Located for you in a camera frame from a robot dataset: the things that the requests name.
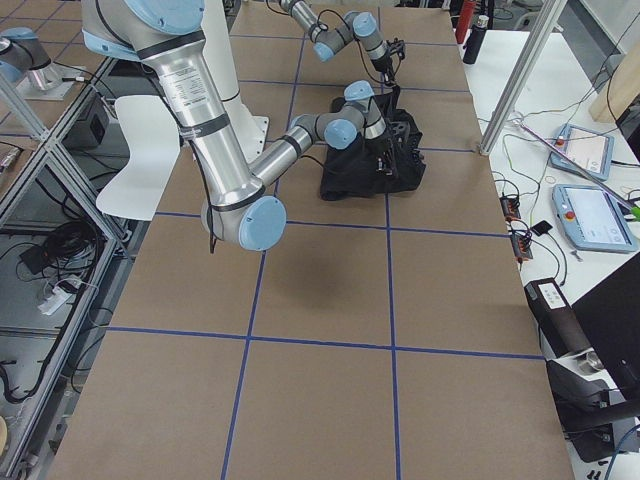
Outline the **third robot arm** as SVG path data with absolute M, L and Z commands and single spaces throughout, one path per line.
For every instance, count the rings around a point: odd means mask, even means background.
M 27 77 L 39 91 L 52 90 L 62 83 L 61 74 L 38 36 L 28 27 L 1 32 L 1 75 L 17 84 Z

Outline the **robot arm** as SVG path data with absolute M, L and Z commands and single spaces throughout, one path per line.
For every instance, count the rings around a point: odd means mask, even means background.
M 280 10 L 302 28 L 312 42 L 313 50 L 321 62 L 328 62 L 352 43 L 356 43 L 361 60 L 367 55 L 374 77 L 365 68 L 371 80 L 389 88 L 397 86 L 396 73 L 406 56 L 405 42 L 395 38 L 386 40 L 375 16 L 370 12 L 349 11 L 340 14 L 324 9 L 316 14 L 306 1 L 278 1 Z
M 379 163 L 393 156 L 393 136 L 366 80 L 350 84 L 336 113 L 304 114 L 255 159 L 236 131 L 223 79 L 235 76 L 228 24 L 219 1 L 84 1 L 86 47 L 152 69 L 181 137 L 196 156 L 206 191 L 202 220 L 212 241 L 265 251 L 282 237 L 286 210 L 266 189 L 315 143 L 345 150 L 362 137 Z

